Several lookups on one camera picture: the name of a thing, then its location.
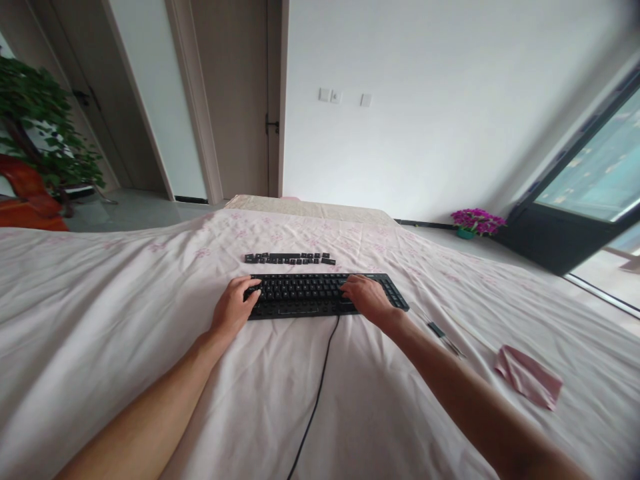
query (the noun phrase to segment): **black keyboard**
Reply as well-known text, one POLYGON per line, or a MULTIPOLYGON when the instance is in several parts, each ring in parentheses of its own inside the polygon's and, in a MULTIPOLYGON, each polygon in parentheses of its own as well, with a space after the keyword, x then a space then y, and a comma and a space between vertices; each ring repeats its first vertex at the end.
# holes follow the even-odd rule
MULTIPOLYGON (((340 286, 350 273, 290 273, 284 275, 252 275, 261 279, 259 285, 245 292, 245 299, 254 290, 262 290, 249 320, 292 317, 325 317, 359 313, 351 300, 342 297, 340 286)), ((394 307, 409 310, 386 273, 362 273, 384 288, 394 307)))

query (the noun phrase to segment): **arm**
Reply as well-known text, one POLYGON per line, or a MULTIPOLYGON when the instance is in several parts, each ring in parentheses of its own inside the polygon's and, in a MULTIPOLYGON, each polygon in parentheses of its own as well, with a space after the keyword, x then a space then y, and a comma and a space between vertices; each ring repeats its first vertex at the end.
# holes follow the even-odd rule
POLYGON ((180 361, 122 410, 56 476, 58 480, 156 479, 164 470, 198 403, 212 368, 249 318, 259 279, 231 280, 200 335, 180 361))
POLYGON ((352 275, 341 289, 358 311, 404 352, 500 478, 587 478, 480 376, 416 327, 402 310, 394 308, 377 282, 352 275))

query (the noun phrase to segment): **pink cloth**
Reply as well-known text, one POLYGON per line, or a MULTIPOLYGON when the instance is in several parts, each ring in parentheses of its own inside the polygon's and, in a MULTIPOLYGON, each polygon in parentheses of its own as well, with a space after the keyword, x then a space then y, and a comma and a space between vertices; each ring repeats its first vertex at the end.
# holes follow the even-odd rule
POLYGON ((562 379, 530 356, 508 345, 498 352, 494 368, 517 392, 536 405, 555 410, 562 379))

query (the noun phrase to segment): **door handle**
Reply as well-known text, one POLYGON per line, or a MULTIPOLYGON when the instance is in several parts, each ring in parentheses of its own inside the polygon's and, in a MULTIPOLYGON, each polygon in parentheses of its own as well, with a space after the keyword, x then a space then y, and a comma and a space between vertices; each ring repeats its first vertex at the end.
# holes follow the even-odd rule
POLYGON ((78 102, 80 102, 80 104, 84 105, 85 107, 89 106, 88 99, 91 98, 90 95, 87 95, 82 90, 72 90, 71 92, 73 93, 73 96, 78 99, 78 102))
POLYGON ((275 127, 275 132, 276 133, 280 133, 280 122, 275 121, 275 122, 270 122, 269 121, 269 114, 266 113, 265 114, 265 133, 268 135, 269 134, 269 126, 273 125, 275 127))
POLYGON ((88 107, 89 99, 91 98, 95 102, 95 106, 98 107, 98 111, 102 111, 102 108, 100 107, 100 102, 98 102, 98 97, 95 96, 95 92, 93 91, 90 85, 89 85, 89 91, 91 92, 90 95, 84 93, 82 90, 72 90, 71 92, 73 96, 76 97, 83 106, 88 107))

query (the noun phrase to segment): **light switch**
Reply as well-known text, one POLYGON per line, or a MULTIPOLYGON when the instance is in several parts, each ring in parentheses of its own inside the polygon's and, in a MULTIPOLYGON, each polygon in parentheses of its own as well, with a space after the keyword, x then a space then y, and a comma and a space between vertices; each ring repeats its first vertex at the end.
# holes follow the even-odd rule
POLYGON ((331 96, 331 103, 340 103, 340 102, 342 102, 342 92, 334 90, 331 96))
POLYGON ((360 106, 361 107, 370 107, 372 99, 373 99, 373 95, 372 94, 363 93, 362 94, 362 100, 360 100, 360 106))
POLYGON ((329 101, 331 99, 331 89, 320 89, 320 101, 329 101))

